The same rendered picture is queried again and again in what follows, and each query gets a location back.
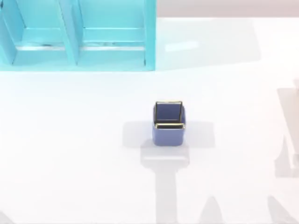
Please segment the light blue rack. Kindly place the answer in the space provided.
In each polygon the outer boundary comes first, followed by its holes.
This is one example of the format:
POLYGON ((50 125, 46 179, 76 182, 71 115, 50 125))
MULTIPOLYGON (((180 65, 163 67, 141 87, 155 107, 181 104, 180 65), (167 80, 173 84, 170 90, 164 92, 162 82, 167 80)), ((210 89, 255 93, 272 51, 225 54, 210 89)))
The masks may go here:
POLYGON ((0 0, 0 71, 156 68, 157 0, 0 0))

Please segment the blue square cup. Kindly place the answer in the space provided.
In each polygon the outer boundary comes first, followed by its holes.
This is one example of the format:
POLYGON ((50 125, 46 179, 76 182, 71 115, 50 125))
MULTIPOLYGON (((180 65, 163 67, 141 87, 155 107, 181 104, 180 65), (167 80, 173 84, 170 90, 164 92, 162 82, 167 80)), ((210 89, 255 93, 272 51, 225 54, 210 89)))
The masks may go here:
POLYGON ((152 140, 156 146, 176 147, 184 141, 185 107, 182 101, 157 101, 153 107, 152 140))

